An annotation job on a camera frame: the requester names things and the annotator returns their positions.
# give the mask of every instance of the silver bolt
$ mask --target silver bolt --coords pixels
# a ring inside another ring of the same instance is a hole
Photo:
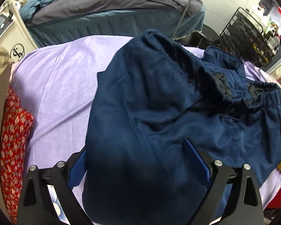
[[[214,164],[217,165],[218,167],[221,167],[223,165],[223,162],[220,160],[215,160]]]
[[[251,169],[251,166],[250,166],[249,164],[245,164],[245,165],[244,165],[244,169],[250,170],[250,169]]]
[[[34,171],[36,168],[37,168],[36,165],[32,165],[32,166],[30,166],[29,170]]]
[[[63,167],[64,165],[65,165],[65,162],[63,162],[63,161],[60,161],[60,162],[57,163],[58,167]]]

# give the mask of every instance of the black circular logo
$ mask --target black circular logo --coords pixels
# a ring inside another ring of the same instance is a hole
[[[25,55],[24,46],[20,43],[15,44],[10,51],[10,57],[16,61],[20,61]]]

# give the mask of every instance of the bed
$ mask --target bed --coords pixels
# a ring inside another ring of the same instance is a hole
[[[188,0],[58,0],[30,17],[27,11],[32,1],[21,8],[20,14],[38,47],[90,35],[135,37],[148,28],[181,38],[201,31],[205,14],[202,1],[192,0],[174,35]]]
[[[130,39],[84,37],[35,50],[16,66],[12,87],[22,107],[35,118],[26,147],[23,175],[33,164],[39,168],[52,167],[82,149],[97,89],[97,72],[104,71],[114,53]],[[186,49],[198,57],[204,52],[197,48]],[[84,180],[73,189],[82,207],[83,187]],[[280,187],[281,173],[275,169],[260,188],[264,208]],[[54,189],[49,187],[49,191],[53,202],[58,204]],[[61,207],[60,210],[60,220],[67,223]]]

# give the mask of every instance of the red floral fabric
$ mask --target red floral fabric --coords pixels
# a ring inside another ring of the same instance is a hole
[[[0,182],[5,206],[13,224],[17,223],[25,147],[33,121],[33,116],[21,108],[17,94],[9,86],[0,139]]]

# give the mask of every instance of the white machine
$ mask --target white machine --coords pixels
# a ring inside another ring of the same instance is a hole
[[[20,4],[8,0],[0,10],[0,46],[5,48],[14,62],[37,49],[20,14]]]

